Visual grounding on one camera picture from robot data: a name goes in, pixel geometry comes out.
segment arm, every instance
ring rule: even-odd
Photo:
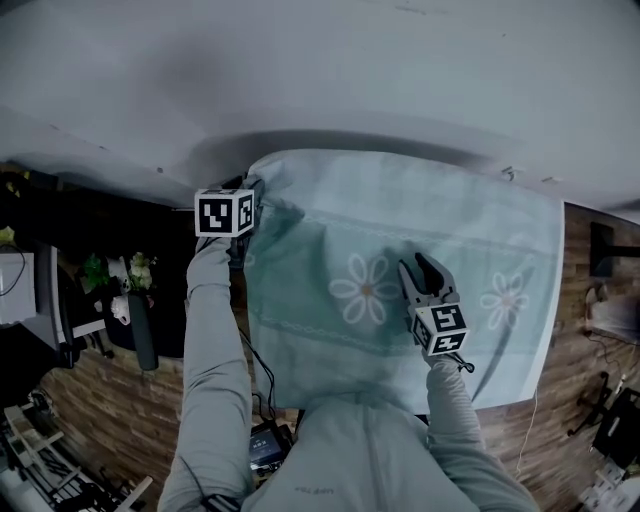
[[[429,449],[442,470],[482,511],[538,510],[531,495],[485,451],[478,417],[448,358],[428,358]]]
[[[251,381],[229,304],[229,242],[219,239],[189,265],[184,397],[178,446],[158,510],[198,509],[200,490],[241,499],[251,489]]]

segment gray sweatshirt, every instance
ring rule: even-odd
[[[282,467],[253,492],[251,382],[229,305],[228,247],[213,242],[189,267],[182,423],[160,511],[204,510],[202,493],[239,504],[216,500],[220,510],[255,512],[538,510],[485,451],[457,366],[442,358],[429,360],[429,427],[372,395],[317,399]]]

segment fabric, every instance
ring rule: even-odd
[[[428,412],[397,265],[425,252],[453,274],[471,338],[475,407],[533,396],[555,316],[563,206],[501,180],[385,153],[270,155],[245,266],[254,346],[278,406],[367,391]],[[268,381],[258,374],[259,388]]]
[[[318,398],[283,466],[251,494],[251,388],[229,306],[228,247],[213,242],[189,267],[182,423],[160,512],[204,510],[209,495],[252,512],[537,510],[485,452],[455,364],[432,359],[429,430],[375,395]]]

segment fiducial marker cube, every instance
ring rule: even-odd
[[[251,189],[202,189],[195,199],[196,236],[236,238],[253,229]]]
[[[416,308],[411,331],[427,355],[437,356],[461,350],[470,330],[460,304],[454,303]]]

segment person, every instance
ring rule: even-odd
[[[365,393],[316,399],[282,467],[252,493],[251,380],[229,302],[229,241],[204,245],[187,274],[182,423],[161,512],[537,510],[486,452],[457,365],[442,357],[426,358],[430,426]]]

